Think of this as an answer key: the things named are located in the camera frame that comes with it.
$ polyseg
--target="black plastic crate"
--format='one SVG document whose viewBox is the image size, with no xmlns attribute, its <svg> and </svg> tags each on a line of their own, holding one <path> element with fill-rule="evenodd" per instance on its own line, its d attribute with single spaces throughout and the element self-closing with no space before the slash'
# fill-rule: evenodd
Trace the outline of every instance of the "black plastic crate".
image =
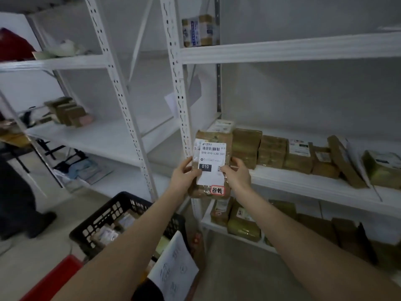
<svg viewBox="0 0 401 301">
<path fill-rule="evenodd" d="M 89 259 L 93 259 L 102 250 L 101 247 L 90 239 L 96 230 L 99 230 L 106 224 L 112 225 L 128 209 L 142 215 L 150 206 L 152 206 L 152 203 L 140 197 L 128 192 L 120 192 L 71 231 L 69 237 L 79 245 Z M 174 213 L 163 235 L 166 238 L 172 239 L 177 230 L 182 233 L 185 245 L 189 250 L 187 233 L 185 231 L 185 217 Z"/>
</svg>

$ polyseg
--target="barcode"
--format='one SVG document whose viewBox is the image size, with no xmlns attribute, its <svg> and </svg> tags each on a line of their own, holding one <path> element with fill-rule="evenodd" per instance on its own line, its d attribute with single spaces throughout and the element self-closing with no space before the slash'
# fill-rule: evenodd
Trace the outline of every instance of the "barcode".
<svg viewBox="0 0 401 301">
<path fill-rule="evenodd" d="M 206 151 L 220 151 L 220 148 L 216 148 L 216 147 L 202 147 L 202 150 L 206 150 Z"/>
</svg>

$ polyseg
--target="crate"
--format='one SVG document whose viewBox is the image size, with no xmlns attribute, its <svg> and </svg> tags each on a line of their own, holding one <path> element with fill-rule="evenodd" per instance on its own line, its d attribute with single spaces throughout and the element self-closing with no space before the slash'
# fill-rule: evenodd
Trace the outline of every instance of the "crate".
<svg viewBox="0 0 401 301">
<path fill-rule="evenodd" d="M 151 205 L 152 203 L 131 193 L 120 192 L 71 231 L 69 237 L 79 245 L 81 250 L 91 260 L 102 250 L 101 247 L 91 241 L 91 236 L 96 231 L 100 230 L 103 225 L 112 225 L 115 219 L 128 209 L 142 215 Z M 189 250 L 187 233 L 185 231 L 185 218 L 174 213 L 163 235 L 172 239 L 177 230 L 182 233 L 185 245 Z"/>
<path fill-rule="evenodd" d="M 20 301 L 50 301 L 81 267 L 83 267 L 83 263 L 70 254 L 40 280 Z"/>
</svg>

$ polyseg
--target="red object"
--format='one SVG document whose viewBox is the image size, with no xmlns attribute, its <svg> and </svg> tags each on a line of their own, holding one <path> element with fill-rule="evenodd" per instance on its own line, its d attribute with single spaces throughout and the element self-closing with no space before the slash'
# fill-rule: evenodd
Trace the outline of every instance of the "red object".
<svg viewBox="0 0 401 301">
<path fill-rule="evenodd" d="M 46 277 L 40 280 L 20 301 L 50 301 L 81 267 L 83 267 L 83 263 L 70 254 L 53 268 Z"/>
<path fill-rule="evenodd" d="M 23 37 L 7 28 L 0 29 L 0 61 L 22 61 L 33 58 L 35 49 Z"/>
</svg>

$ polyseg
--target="person's right hand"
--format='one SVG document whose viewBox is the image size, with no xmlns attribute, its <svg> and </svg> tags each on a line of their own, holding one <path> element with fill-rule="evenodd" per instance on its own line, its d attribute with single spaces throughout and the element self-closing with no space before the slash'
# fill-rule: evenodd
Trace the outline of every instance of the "person's right hand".
<svg viewBox="0 0 401 301">
<path fill-rule="evenodd" d="M 237 157 L 232 157 L 231 159 L 237 164 L 237 171 L 234 171 L 228 165 L 221 167 L 221 170 L 226 174 L 227 182 L 231 189 L 239 192 L 251 188 L 251 175 L 249 174 L 247 166 Z"/>
</svg>

